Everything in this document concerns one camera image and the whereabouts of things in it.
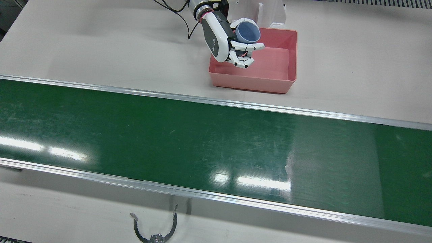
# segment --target pink tray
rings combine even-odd
[[[210,77],[214,86],[285,94],[297,76],[297,32],[261,28],[266,48],[255,51],[255,62],[247,69],[220,63],[211,57]]]

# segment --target green conveyor belt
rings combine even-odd
[[[432,131],[0,80],[0,157],[432,226]]]

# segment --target robotic hand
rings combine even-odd
[[[236,67],[247,68],[254,62],[253,51],[265,48],[262,43],[243,43],[234,34],[234,30],[243,22],[258,28],[255,21],[241,18],[230,24],[227,0],[190,0],[189,9],[195,19],[200,21],[204,37],[210,51],[218,62],[229,62]]]

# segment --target white plastic bracket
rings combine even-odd
[[[284,29],[286,10],[282,0],[229,0],[228,20],[253,19],[259,27]]]

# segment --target cup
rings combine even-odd
[[[260,28],[251,22],[241,22],[235,29],[235,36],[237,41],[246,44],[253,44],[258,42],[261,38]]]

